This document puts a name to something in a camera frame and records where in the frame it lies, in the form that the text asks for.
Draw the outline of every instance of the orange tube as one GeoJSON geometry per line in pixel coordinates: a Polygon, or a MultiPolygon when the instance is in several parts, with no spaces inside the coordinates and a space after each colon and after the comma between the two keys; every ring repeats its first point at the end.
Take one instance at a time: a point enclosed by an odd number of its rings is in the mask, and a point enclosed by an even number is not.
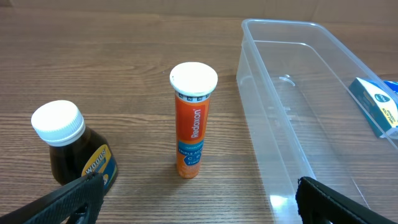
{"type": "Polygon", "coordinates": [[[205,142],[210,94],[195,98],[196,102],[191,103],[188,100],[193,101],[193,97],[180,93],[175,95],[177,170],[183,178],[194,178],[198,175],[205,142]]]}
{"type": "Polygon", "coordinates": [[[176,90],[177,171],[183,178],[194,178],[199,173],[210,93],[217,81],[217,73],[198,62],[182,63],[170,73],[170,82],[176,90]]]}

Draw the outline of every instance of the clear plastic container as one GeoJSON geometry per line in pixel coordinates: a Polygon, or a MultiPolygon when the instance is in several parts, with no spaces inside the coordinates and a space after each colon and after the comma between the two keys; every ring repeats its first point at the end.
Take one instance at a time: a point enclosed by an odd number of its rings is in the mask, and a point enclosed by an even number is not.
{"type": "Polygon", "coordinates": [[[374,135],[348,87],[367,78],[397,95],[318,24],[248,19],[242,27],[237,82],[275,222],[301,223],[302,176],[398,222],[396,140],[374,135]]]}

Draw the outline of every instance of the medicine bottle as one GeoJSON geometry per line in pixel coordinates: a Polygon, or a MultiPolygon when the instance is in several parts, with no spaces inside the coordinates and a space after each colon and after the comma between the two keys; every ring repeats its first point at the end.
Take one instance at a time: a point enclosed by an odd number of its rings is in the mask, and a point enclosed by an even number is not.
{"type": "Polygon", "coordinates": [[[118,174],[107,140],[85,125],[75,104],[57,100],[41,106],[32,115],[32,126],[50,146],[51,170],[65,185],[90,172],[103,173],[105,193],[118,174]]]}

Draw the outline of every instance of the white cap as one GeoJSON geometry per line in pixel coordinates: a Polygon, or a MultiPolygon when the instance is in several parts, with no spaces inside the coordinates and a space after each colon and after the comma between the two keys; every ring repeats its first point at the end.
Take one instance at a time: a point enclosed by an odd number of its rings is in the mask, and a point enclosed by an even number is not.
{"type": "Polygon", "coordinates": [[[47,144],[66,146],[85,132],[85,120],[71,101],[57,100],[46,103],[32,115],[32,126],[47,144]]]}
{"type": "Polygon", "coordinates": [[[185,62],[170,72],[170,83],[174,89],[186,96],[204,96],[217,86],[217,73],[200,62],[185,62]]]}

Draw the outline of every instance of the cardboard wall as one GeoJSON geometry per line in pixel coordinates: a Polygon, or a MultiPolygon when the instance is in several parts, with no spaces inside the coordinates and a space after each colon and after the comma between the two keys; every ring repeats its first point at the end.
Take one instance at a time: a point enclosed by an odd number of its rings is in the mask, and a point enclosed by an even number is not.
{"type": "Polygon", "coordinates": [[[0,0],[74,11],[398,24],[398,0],[0,0]]]}

